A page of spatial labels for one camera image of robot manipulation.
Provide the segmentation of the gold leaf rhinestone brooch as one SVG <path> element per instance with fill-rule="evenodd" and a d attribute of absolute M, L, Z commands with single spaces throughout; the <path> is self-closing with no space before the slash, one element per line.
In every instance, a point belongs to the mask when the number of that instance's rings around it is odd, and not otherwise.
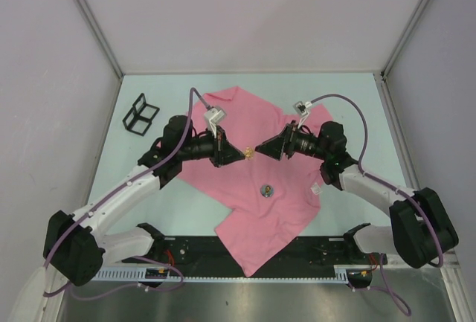
<path fill-rule="evenodd" d="M 253 147 L 247 146 L 245 148 L 244 155 L 247 160 L 251 160 L 254 157 L 254 153 L 255 151 Z"/>

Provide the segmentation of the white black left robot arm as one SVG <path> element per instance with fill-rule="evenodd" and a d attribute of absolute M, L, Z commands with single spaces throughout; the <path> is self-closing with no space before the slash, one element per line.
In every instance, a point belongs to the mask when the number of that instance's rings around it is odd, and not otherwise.
<path fill-rule="evenodd" d="M 181 171 L 185 161 L 206 159 L 224 167 L 245 159 L 232 145 L 221 126 L 195 133 L 185 115 L 169 119 L 161 137 L 138 159 L 137 165 L 118 187 L 98 202 L 73 213 L 60 210 L 48 222 L 43 256 L 75 286 L 83 286 L 105 265 L 123 260 L 160 260 L 164 235 L 149 223 L 119 234 L 109 229 L 134 206 L 164 188 Z"/>

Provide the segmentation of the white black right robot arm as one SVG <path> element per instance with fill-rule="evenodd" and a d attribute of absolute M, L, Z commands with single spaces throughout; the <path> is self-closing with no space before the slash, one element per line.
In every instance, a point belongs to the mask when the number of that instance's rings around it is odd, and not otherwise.
<path fill-rule="evenodd" d="M 343 244 L 344 257 L 361 263 L 370 253 L 397 254 L 412 268 L 440 267 L 443 254 L 459 243 L 459 236 L 437 192 L 397 187 L 365 172 L 347 151 L 341 124 L 327 121 L 318 135 L 300 129 L 295 121 L 257 145 L 255 150 L 275 160 L 298 153 L 321 160 L 325 184 L 352 193 L 390 217 L 390 225 L 363 224 L 350 231 Z"/>

